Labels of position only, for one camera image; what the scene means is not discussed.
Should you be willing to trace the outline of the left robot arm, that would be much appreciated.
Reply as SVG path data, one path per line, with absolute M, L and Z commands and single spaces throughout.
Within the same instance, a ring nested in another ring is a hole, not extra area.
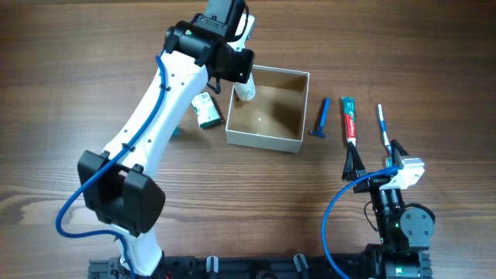
M 254 18 L 243 1 L 210 1 L 204 12 L 170 27 L 157 73 L 129 121 L 100 153 L 77 164 L 78 195 L 115 238 L 119 255 L 93 260 L 91 278 L 168 278 L 155 223 L 166 196 L 154 181 L 165 147 L 193 99 L 221 81 L 251 80 L 254 53 L 244 44 Z

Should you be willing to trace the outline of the green white soap packet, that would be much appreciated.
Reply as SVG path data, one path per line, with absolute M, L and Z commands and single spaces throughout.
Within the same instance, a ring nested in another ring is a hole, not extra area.
M 191 102 L 191 106 L 195 111 L 198 126 L 201 129 L 208 129 L 222 123 L 222 117 L 208 92 L 196 95 Z

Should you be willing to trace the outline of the white leaf-print lotion tube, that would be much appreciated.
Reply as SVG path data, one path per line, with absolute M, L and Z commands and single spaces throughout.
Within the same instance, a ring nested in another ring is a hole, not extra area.
M 233 87 L 239 100 L 248 102 L 255 98 L 257 91 L 252 74 L 246 83 L 236 82 Z

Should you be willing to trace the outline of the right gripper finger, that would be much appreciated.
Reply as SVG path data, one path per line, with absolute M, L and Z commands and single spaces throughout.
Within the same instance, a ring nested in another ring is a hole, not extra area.
M 393 139 L 391 141 L 391 162 L 393 166 L 403 166 L 404 158 L 407 157 L 409 153 L 401 146 L 401 144 Z
M 342 179 L 344 181 L 355 181 L 366 174 L 366 168 L 360 155 L 351 142 L 347 143 L 346 161 L 343 168 Z

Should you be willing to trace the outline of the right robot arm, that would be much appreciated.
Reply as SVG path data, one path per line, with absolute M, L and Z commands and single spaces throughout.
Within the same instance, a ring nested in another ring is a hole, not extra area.
M 368 173 L 356 147 L 347 144 L 343 179 L 356 183 L 354 193 L 370 195 L 381 242 L 366 245 L 359 254 L 339 256 L 338 266 L 351 278 L 432 278 L 426 251 L 436 217 L 424 205 L 406 204 L 401 194 L 419 181 L 425 165 L 395 139 L 391 151 L 391 165 L 400 168 L 396 174 L 379 174 L 358 181 Z

